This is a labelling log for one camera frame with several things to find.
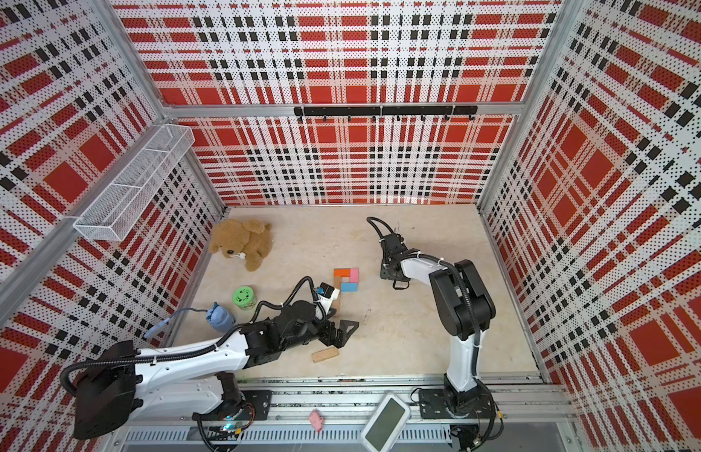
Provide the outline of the light blue front block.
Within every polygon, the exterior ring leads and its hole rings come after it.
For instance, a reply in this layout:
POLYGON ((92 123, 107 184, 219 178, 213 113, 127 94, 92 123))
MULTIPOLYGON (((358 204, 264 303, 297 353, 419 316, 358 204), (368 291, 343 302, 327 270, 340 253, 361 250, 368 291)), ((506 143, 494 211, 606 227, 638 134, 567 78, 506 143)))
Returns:
POLYGON ((358 290, 358 284, 355 282, 343 282, 340 290, 342 292, 356 292, 358 290))

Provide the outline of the orange building block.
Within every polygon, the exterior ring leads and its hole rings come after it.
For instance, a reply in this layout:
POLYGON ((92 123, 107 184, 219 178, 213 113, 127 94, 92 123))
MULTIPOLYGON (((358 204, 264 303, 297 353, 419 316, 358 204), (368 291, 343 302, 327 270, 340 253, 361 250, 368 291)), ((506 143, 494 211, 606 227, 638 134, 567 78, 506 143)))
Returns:
POLYGON ((334 269, 334 276, 340 278, 350 278, 352 276, 351 269, 334 269))

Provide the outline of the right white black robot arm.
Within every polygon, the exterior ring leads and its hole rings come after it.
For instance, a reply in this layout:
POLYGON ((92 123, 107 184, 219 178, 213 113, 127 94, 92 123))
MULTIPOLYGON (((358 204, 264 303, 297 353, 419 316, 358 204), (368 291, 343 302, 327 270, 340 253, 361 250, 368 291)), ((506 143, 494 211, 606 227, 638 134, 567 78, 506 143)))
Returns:
POLYGON ((379 237, 382 250, 380 277, 410 286, 418 281, 431 288, 439 319, 450 335, 450 363, 444 374, 444 403, 453 416, 465 417, 488 392, 480 379, 482 341, 497 309, 475 265, 469 260, 452 264, 410 249, 404 238, 380 218, 367 223, 379 237))

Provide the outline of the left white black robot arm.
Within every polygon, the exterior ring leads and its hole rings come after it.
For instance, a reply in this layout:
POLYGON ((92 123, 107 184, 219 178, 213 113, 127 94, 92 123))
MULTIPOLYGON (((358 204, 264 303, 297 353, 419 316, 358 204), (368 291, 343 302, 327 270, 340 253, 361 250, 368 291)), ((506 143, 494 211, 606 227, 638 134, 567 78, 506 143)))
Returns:
POLYGON ((338 293, 305 277, 283 303, 258 302, 249 321, 218 339, 143 350, 123 341, 96 360, 68 365, 60 383, 75 400, 74 438, 96 439, 141 418, 188 415, 199 424, 266 418, 269 392, 243 393, 237 372, 313 341, 343 348, 359 324, 333 319, 338 293))

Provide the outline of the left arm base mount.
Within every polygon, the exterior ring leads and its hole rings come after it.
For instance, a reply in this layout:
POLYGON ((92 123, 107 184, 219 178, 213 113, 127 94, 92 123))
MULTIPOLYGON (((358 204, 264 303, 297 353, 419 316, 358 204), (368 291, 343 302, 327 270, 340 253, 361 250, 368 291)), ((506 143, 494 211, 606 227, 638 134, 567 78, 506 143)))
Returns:
POLYGON ((221 403, 205 414, 192 414, 198 433, 209 451, 232 451, 234 444, 222 441, 239 439, 256 421, 268 419, 273 392, 245 391, 240 395, 223 395, 221 403))

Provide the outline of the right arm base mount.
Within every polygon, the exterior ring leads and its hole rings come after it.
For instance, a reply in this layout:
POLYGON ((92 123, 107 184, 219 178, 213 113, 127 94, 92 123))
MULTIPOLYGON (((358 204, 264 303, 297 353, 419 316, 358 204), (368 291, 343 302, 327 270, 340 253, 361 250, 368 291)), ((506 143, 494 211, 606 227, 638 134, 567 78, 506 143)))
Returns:
POLYGON ((477 451, 497 440, 504 432, 504 416, 490 389, 480 383, 472 390, 457 393, 452 387, 416 388, 421 417, 426 420, 475 420, 474 424, 450 424, 451 444, 460 451, 477 451))

